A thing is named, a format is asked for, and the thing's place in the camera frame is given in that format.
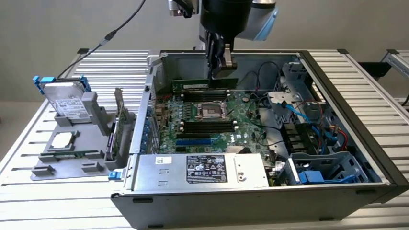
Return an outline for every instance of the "warning label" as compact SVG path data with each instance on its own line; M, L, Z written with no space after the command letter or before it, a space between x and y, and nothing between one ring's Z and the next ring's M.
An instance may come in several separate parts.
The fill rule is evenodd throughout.
M64 113L64 116L67 116L68 119L79 119L90 117L82 99L75 98L75 99L56 100L56 104L60 108L60 111Z
M228 182L224 155L187 156L187 182Z

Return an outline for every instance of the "green circuit board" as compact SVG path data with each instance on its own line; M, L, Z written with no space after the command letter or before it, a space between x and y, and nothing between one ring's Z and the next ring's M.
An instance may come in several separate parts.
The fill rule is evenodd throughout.
M252 133L255 132L256 137L259 137L263 133L263 129L253 125L247 117L247 110L251 102L243 102L244 97L249 97L249 94L233 92L231 96L228 96L228 101L223 102L225 104L225 114L233 109L225 116L224 121L236 120L239 129L233 133L211 134L212 145L185 146L187 150L183 153L228 152L228 146L244 146L248 147L253 153L261 153L263 156L268 154L268 147L257 144L252 139ZM176 135L183 133L179 130L181 120L187 122L203 120L205 122L217 119L197 118L197 107L203 103L185 103L177 97L169 98L164 103L168 109L163 117L167 117L168 125L166 125L163 119L160 122L160 153L179 153L176 151Z

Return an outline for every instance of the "white wall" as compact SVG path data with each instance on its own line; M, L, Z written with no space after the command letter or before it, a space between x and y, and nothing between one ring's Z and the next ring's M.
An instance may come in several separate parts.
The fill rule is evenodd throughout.
M42 101L32 76L58 75L78 49L94 47L139 3L0 0L0 100ZM239 40L236 48L347 48L356 59L373 61L387 48L409 49L409 0L279 0L279 7L269 39L263 43ZM168 16L167 0L148 0L104 48L191 49L197 25L199 17Z

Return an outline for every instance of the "sticker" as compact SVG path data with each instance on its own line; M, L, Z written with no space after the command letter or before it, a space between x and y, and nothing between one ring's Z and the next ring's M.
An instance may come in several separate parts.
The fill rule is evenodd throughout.
M59 111L63 112L63 115L67 116L68 119L79 119L88 118L88 112L86 110L82 99L62 99L56 100Z
M224 155L187 156L187 182L228 182Z
M155 164L172 164L172 157L156 157Z
M184 89L201 89L209 88L208 84L184 85Z

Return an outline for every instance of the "white sticker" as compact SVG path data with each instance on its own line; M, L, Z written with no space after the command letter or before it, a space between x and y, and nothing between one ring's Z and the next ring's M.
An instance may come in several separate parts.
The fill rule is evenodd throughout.
M201 89L209 88L208 84L184 85L184 89Z
M64 113L68 119L88 118L88 112L86 110L82 99L62 99L56 100L56 104L60 111Z
M172 157L156 157L155 164L172 164Z

